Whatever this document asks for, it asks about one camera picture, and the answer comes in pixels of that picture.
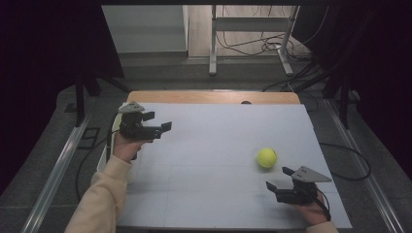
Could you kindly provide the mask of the person's left hand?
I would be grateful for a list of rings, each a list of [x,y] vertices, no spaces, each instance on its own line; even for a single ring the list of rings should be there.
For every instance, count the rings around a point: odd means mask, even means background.
[[[126,139],[117,132],[114,137],[113,156],[130,163],[141,147],[148,143],[148,140],[136,141]]]

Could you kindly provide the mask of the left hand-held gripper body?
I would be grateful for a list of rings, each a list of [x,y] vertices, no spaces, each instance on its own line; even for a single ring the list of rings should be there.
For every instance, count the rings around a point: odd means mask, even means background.
[[[135,101],[123,104],[118,113],[121,114],[120,133],[126,139],[154,140],[162,134],[160,126],[144,126],[142,114],[145,108]]]

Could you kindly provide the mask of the wooden table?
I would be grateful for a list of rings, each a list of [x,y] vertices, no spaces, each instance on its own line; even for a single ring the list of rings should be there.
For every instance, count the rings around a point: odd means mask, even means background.
[[[209,90],[139,90],[132,91],[127,102],[177,104],[299,104],[290,92],[209,91]]]

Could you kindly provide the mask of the white metal stand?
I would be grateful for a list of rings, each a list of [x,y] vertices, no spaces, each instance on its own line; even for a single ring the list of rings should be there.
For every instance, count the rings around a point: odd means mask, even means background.
[[[292,67],[287,57],[287,44],[292,33],[292,28],[299,7],[292,6],[288,17],[218,17],[217,6],[211,7],[212,30],[211,47],[209,53],[209,74],[217,74],[217,39],[218,32],[282,32],[283,39],[275,51],[281,61],[285,74],[293,74]]]

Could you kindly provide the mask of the yellow tennis ball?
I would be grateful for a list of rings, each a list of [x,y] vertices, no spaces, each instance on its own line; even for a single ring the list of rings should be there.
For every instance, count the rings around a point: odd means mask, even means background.
[[[277,154],[271,148],[261,149],[257,153],[257,163],[262,168],[272,168],[277,162]]]

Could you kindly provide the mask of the aluminium rail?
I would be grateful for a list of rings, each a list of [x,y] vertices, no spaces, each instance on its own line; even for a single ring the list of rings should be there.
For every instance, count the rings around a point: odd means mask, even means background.
[[[71,131],[20,233],[37,233],[40,229],[89,120],[90,115],[86,115],[81,123]]]
[[[325,106],[331,115],[333,122],[339,131],[344,144],[347,148],[361,152],[356,140],[354,139],[351,131],[347,129],[344,123],[339,117],[339,111],[332,100],[326,99],[324,101]],[[390,233],[406,233],[406,228],[402,225],[400,218],[393,205],[390,203],[389,198],[384,193],[384,190],[378,184],[376,178],[372,174],[372,168],[367,166],[364,159],[359,155],[355,155],[354,163],[359,170],[359,172],[365,176],[364,183],[369,191],[369,194],[377,206],[378,212],[380,213],[382,219],[384,220]]]

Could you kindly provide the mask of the black floor frame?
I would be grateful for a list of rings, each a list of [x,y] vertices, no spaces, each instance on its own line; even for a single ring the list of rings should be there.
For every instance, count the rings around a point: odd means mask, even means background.
[[[91,150],[96,145],[99,133],[99,127],[87,127],[78,144],[78,149]]]

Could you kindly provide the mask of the white board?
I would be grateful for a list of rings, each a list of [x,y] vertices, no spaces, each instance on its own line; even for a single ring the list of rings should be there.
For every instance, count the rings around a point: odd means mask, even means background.
[[[289,189],[282,167],[329,173],[302,105],[147,104],[152,123],[172,122],[143,146],[133,167],[120,226],[167,230],[301,229],[304,219],[265,182]],[[258,165],[261,149],[277,154]]]

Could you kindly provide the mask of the white plastic bin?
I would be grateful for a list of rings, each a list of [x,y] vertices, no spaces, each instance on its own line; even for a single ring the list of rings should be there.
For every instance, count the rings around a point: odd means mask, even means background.
[[[104,140],[106,145],[105,145],[105,148],[103,149],[102,155],[101,155],[101,157],[99,159],[99,162],[98,162],[98,165],[97,165],[97,170],[98,171],[102,171],[105,168],[105,166],[106,166],[106,164],[107,164],[107,162],[110,158],[110,155],[113,153],[113,145],[114,145],[115,134],[117,132],[120,133],[120,120],[121,120],[121,114],[119,114],[118,111],[116,111],[114,116],[112,117],[112,122],[111,122],[111,125],[109,127],[107,137]]]

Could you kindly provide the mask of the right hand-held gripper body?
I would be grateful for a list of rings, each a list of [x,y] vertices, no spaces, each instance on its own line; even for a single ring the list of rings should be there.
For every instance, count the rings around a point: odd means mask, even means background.
[[[292,188],[278,189],[276,192],[278,202],[296,205],[311,204],[318,197],[317,183],[331,182],[331,178],[306,166],[294,170],[290,177]]]

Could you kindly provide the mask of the person's right hand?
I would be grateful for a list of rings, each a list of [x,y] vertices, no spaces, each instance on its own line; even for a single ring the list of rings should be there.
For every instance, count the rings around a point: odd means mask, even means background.
[[[316,202],[307,205],[292,204],[310,226],[327,222],[327,217],[321,206]]]

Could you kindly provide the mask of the black stand legs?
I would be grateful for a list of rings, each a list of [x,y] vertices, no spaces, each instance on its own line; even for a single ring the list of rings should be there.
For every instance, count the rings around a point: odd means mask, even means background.
[[[99,96],[102,91],[97,81],[98,79],[103,80],[123,92],[129,93],[131,91],[131,88],[127,85],[103,74],[79,73],[75,75],[74,87],[76,102],[74,111],[76,113],[76,127],[79,127],[86,119],[85,91],[92,97]]]
[[[343,124],[345,129],[349,129],[348,123],[348,108],[351,103],[349,93],[350,93],[350,82],[345,77],[340,78],[330,78],[326,82],[322,94],[326,99],[331,99],[335,94],[339,94],[338,103],[338,117],[340,122]]]

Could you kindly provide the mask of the white cabinet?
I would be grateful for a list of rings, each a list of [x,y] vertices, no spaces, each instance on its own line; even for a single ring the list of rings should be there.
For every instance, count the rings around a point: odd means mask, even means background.
[[[188,50],[187,5],[103,6],[118,53]]]

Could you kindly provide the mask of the dark curtain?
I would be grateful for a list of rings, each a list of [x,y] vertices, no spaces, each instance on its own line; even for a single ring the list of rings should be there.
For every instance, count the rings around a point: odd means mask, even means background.
[[[341,0],[335,6],[302,6],[292,36],[324,70],[360,40],[323,95],[342,84],[355,91],[357,110],[412,180],[412,0]]]
[[[0,195],[49,123],[58,93],[122,78],[103,0],[0,0]]]

